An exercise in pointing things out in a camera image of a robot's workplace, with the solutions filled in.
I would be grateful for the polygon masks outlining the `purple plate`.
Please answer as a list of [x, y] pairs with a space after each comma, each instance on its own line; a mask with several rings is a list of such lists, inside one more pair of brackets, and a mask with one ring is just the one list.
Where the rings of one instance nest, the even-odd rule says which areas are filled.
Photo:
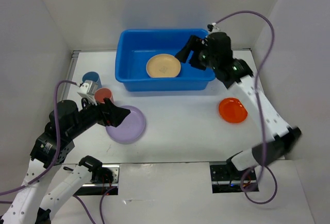
[[122, 106], [122, 108], [129, 109], [130, 114], [118, 127], [107, 126], [106, 132], [115, 142], [128, 145], [141, 138], [146, 128], [146, 118], [136, 107]]

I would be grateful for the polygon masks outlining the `yellow plate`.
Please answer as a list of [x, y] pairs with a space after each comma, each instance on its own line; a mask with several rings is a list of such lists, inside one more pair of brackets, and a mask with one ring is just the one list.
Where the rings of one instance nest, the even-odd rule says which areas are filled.
[[146, 72], [151, 78], [174, 78], [181, 71], [181, 63], [170, 54], [158, 54], [146, 64]]

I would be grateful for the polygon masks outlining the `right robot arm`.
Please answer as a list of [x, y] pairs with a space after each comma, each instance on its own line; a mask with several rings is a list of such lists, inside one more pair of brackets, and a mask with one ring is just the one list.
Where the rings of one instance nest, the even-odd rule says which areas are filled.
[[248, 64], [234, 58], [226, 33], [214, 32], [203, 39], [191, 35], [175, 58], [199, 70], [212, 69], [215, 77], [237, 96], [254, 122], [261, 126], [260, 144], [227, 159], [228, 177], [238, 179], [250, 167], [268, 166], [296, 145], [301, 130], [291, 127], [278, 114], [258, 87], [257, 75]]

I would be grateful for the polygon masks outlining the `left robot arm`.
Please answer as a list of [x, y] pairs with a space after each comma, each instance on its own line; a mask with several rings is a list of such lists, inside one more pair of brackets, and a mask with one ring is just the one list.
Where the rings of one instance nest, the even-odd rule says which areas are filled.
[[1, 223], [50, 223], [87, 179], [95, 183], [103, 176], [101, 161], [85, 156], [62, 183], [46, 192], [74, 148], [74, 139], [95, 124], [117, 127], [129, 115], [129, 109], [116, 106], [108, 98], [104, 103], [87, 104], [81, 110], [72, 100], [57, 103], [49, 115], [50, 122], [35, 142], [24, 181], [1, 216]]

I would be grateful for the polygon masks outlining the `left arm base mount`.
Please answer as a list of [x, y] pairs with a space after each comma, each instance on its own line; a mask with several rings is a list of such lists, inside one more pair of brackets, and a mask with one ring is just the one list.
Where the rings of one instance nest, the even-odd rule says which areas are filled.
[[119, 164], [104, 164], [102, 169], [93, 174], [92, 178], [75, 193], [77, 196], [101, 196], [106, 190], [114, 187], [107, 195], [118, 194]]

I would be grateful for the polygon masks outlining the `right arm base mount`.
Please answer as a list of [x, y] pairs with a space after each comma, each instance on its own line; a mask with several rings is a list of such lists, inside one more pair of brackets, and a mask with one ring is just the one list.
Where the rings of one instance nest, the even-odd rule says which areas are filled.
[[213, 194], [240, 193], [244, 171], [230, 172], [224, 162], [210, 163], [210, 178]]

